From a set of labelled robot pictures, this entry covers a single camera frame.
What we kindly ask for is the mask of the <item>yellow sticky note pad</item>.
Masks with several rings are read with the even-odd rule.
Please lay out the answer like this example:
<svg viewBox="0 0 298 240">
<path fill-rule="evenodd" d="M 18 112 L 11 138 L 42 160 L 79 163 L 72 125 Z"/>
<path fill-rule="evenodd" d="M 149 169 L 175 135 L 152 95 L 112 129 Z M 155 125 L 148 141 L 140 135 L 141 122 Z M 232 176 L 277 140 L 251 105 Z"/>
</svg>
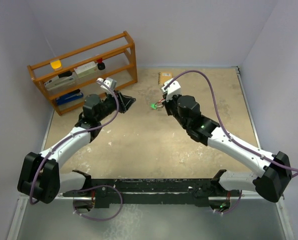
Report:
<svg viewBox="0 0 298 240">
<path fill-rule="evenodd" d="M 60 59 L 54 59 L 49 64 L 54 71 L 59 71 L 63 68 L 63 65 Z"/>
</svg>

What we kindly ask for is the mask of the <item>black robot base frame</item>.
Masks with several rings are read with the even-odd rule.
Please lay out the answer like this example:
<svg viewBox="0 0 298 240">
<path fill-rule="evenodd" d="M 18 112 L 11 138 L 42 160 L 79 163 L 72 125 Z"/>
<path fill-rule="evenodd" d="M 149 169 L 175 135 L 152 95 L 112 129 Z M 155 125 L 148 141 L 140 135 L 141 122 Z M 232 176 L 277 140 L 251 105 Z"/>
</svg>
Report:
<svg viewBox="0 0 298 240">
<path fill-rule="evenodd" d="M 196 207 L 230 206 L 230 198 L 240 191 L 225 190 L 219 183 L 225 170 L 213 178 L 91 178 L 87 177 L 83 191 L 70 190 L 64 197 L 95 197 L 95 208 L 110 204 L 194 205 Z"/>
</svg>

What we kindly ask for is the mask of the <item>black red stamp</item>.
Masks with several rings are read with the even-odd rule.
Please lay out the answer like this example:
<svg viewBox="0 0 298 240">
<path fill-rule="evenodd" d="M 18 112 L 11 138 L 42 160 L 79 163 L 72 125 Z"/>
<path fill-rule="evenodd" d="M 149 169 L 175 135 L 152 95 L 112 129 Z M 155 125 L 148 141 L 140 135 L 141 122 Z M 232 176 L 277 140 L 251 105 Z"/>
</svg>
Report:
<svg viewBox="0 0 298 240">
<path fill-rule="evenodd" d="M 102 71 L 106 68 L 105 63 L 103 62 L 103 58 L 97 59 L 96 62 L 97 62 L 97 68 L 99 71 Z"/>
</svg>

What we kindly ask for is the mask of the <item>brown spiral notebook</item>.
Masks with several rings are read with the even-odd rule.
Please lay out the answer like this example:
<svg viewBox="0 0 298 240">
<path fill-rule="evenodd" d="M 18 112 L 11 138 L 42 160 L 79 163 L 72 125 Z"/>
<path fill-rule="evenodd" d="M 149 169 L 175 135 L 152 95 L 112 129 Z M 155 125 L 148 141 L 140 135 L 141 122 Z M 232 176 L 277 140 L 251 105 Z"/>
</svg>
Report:
<svg viewBox="0 0 298 240">
<path fill-rule="evenodd" d="M 165 82 L 173 78 L 173 74 L 171 72 L 159 72 L 158 73 L 158 84 L 163 86 Z"/>
</svg>

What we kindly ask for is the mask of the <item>orange wooden shelf rack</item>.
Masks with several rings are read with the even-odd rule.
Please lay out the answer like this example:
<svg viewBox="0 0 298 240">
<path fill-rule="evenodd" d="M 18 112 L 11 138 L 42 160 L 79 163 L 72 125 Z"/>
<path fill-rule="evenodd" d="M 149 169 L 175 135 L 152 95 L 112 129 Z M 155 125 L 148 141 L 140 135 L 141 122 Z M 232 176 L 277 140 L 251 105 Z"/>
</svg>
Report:
<svg viewBox="0 0 298 240">
<path fill-rule="evenodd" d="M 27 70 L 59 116 L 80 108 L 84 97 L 95 91 L 99 78 L 121 77 L 116 90 L 138 82 L 136 46 L 127 31 L 28 65 Z"/>
</svg>

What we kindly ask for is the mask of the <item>white box on shelf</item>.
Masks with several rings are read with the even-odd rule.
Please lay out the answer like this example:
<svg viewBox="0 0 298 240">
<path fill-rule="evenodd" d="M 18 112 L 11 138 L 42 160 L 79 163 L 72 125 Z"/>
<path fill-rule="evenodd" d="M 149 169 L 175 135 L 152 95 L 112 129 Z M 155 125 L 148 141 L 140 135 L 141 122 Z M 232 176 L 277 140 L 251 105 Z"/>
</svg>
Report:
<svg viewBox="0 0 298 240">
<path fill-rule="evenodd" d="M 86 76 L 92 75 L 98 71 L 97 65 L 94 61 L 88 62 L 84 65 L 74 68 L 78 78 L 84 78 Z"/>
</svg>

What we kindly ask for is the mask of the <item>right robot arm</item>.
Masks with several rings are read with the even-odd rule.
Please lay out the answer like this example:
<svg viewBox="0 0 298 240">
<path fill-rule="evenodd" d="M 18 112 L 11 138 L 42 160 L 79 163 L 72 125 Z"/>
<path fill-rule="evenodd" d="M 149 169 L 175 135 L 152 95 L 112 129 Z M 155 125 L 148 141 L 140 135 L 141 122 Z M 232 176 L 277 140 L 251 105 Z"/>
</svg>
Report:
<svg viewBox="0 0 298 240">
<path fill-rule="evenodd" d="M 258 193 L 265 200 L 280 200 L 292 179 L 287 154 L 276 154 L 257 148 L 231 135 L 221 125 L 202 115 L 200 105 L 190 95 L 162 95 L 162 104 L 169 116 L 173 116 L 187 135 L 197 143 L 217 149 L 245 165 L 250 173 L 227 171 L 211 183 L 217 196 L 231 190 Z"/>
</svg>

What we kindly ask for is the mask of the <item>blue stapler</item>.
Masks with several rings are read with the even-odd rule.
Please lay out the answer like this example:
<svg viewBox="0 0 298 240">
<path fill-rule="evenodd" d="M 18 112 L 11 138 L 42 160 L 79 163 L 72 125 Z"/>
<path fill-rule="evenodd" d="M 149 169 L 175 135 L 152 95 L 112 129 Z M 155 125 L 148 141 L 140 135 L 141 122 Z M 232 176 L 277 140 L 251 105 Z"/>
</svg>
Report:
<svg viewBox="0 0 298 240">
<path fill-rule="evenodd" d="M 56 104 L 58 106 L 81 99 L 84 97 L 84 94 L 81 92 L 80 89 L 76 89 L 74 91 L 71 91 L 69 93 L 66 93 L 60 97 L 56 98 Z"/>
</svg>

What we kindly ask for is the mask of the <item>white black stapler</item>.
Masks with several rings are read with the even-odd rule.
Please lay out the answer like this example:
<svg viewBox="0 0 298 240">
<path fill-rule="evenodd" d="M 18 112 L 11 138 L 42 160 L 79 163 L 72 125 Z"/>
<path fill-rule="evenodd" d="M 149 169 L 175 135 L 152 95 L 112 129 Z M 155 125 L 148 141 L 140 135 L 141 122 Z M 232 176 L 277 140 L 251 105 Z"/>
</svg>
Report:
<svg viewBox="0 0 298 240">
<path fill-rule="evenodd" d="M 57 76 L 46 81 L 44 83 L 44 86 L 48 91 L 51 91 L 64 86 L 72 85 L 77 80 L 77 78 L 78 78 L 77 74 L 69 70 L 69 71 L 60 73 Z"/>
</svg>

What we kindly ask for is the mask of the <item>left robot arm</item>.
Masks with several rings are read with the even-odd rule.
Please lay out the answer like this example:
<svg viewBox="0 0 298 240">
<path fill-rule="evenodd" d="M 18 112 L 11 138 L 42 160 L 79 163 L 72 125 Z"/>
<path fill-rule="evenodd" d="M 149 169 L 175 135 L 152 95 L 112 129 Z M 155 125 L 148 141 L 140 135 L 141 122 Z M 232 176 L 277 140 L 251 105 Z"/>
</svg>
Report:
<svg viewBox="0 0 298 240">
<path fill-rule="evenodd" d="M 51 203 L 58 194 L 76 191 L 87 196 L 92 191 L 91 177 L 79 170 L 61 174 L 60 168 L 82 147 L 91 143 L 109 115 L 125 113 L 136 98 L 113 91 L 102 100 L 90 94 L 84 100 L 82 112 L 72 130 L 59 142 L 40 153 L 30 152 L 23 161 L 17 190 L 45 204 Z"/>
</svg>

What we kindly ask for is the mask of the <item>green plastic key tag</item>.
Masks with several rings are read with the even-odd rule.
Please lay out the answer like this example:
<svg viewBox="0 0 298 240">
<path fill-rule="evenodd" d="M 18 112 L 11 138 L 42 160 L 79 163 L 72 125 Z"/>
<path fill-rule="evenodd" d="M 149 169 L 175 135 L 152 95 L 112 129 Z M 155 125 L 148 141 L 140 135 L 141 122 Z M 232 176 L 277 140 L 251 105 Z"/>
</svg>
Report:
<svg viewBox="0 0 298 240">
<path fill-rule="evenodd" d="M 154 109 L 154 110 L 156 110 L 156 109 L 158 108 L 158 106 L 157 106 L 155 103 L 152 103 L 152 104 L 150 105 L 150 107 L 151 107 L 152 109 Z"/>
</svg>

